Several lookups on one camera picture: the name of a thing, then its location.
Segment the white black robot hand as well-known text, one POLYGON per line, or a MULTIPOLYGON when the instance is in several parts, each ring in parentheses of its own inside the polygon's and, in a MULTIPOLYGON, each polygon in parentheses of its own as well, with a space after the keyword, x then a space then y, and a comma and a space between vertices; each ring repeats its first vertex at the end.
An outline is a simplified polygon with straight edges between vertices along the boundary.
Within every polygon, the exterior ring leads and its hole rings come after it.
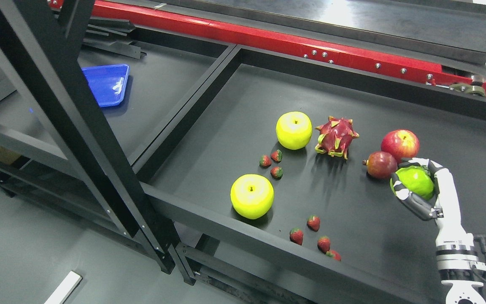
POLYGON ((462 227, 462 217, 454 178, 447 167, 428 158, 408 158, 400 163, 400 168, 421 167, 428 169, 434 183, 436 200, 431 204, 410 190, 397 175, 390 175, 390 186, 399 202, 423 221, 435 220, 438 234, 435 245, 474 246, 474 235, 462 227))

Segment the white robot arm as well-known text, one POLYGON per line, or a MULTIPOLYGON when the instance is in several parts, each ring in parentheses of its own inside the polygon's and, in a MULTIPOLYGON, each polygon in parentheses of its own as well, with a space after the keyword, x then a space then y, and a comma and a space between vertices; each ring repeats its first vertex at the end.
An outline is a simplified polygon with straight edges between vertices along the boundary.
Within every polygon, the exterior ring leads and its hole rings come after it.
POLYGON ((486 277, 486 236, 467 233, 472 241, 436 240, 436 260, 440 283, 449 288, 446 304, 484 304, 486 277))

